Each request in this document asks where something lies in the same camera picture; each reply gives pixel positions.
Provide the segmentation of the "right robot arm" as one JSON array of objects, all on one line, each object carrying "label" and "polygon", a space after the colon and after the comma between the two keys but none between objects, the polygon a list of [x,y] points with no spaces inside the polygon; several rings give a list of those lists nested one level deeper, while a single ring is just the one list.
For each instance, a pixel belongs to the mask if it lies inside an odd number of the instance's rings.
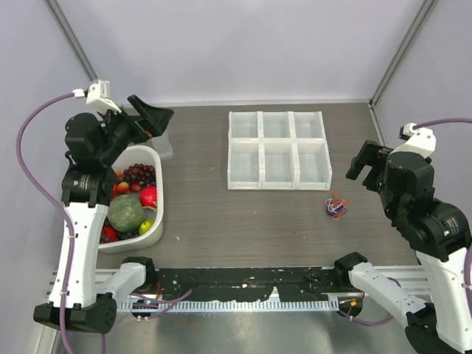
[{"label": "right robot arm", "polygon": [[371,170],[362,184],[379,194],[385,216],[408,242],[426,273],[431,302],[397,286],[361,254],[334,263],[334,285],[371,296],[403,327],[417,353],[471,352],[471,230],[464,213],[434,196],[434,168],[429,157],[396,152],[367,140],[346,177]]}]

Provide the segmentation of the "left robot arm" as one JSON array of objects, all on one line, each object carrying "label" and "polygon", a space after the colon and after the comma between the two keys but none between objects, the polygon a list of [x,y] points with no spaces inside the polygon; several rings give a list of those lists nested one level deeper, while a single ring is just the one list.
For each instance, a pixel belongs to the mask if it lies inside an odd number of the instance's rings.
[{"label": "left robot arm", "polygon": [[158,273],[147,257],[125,259],[100,288],[95,285],[100,236],[117,179],[112,166],[130,144],[161,136],[174,115],[136,95],[128,102],[135,116],[112,108],[98,116],[77,114],[65,125],[69,166],[59,210],[66,228],[54,287],[33,314],[47,327],[105,335],[114,326],[119,303],[134,290],[149,294],[156,288]]}]

